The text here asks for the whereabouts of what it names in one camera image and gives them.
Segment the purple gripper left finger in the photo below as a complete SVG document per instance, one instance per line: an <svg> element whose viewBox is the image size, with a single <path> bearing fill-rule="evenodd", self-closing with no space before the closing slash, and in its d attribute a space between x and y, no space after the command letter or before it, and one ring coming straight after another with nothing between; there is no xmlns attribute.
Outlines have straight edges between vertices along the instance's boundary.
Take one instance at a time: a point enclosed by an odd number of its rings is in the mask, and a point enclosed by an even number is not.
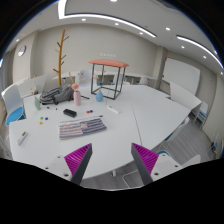
<svg viewBox="0 0 224 224"><path fill-rule="evenodd" d="M65 162L72 174L72 183L76 185L81 183L91 156L92 144L87 144L64 157Z"/></svg>

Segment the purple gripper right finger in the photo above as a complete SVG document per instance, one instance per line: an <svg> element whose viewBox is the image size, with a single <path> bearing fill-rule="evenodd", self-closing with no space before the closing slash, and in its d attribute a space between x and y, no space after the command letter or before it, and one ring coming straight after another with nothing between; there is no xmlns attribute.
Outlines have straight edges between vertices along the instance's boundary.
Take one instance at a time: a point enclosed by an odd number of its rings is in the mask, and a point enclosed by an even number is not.
<svg viewBox="0 0 224 224"><path fill-rule="evenodd" d="M136 143L131 145L131 154L134 158L143 184L147 185L152 183L153 179L151 177L151 173L159 155Z"/></svg>

